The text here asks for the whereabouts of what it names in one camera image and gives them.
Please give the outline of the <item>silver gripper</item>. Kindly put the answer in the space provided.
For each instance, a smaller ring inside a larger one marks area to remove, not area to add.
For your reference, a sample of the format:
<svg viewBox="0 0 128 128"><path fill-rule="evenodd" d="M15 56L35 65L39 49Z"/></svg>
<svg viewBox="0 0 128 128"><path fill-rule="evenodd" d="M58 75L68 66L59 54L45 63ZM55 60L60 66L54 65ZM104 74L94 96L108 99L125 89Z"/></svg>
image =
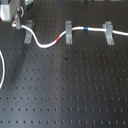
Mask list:
<svg viewBox="0 0 128 128"><path fill-rule="evenodd" d="M14 16L15 20L12 26L21 29L21 14L16 11L21 14L24 13L23 8L20 6L20 0L0 0L0 19L11 20Z"/></svg>

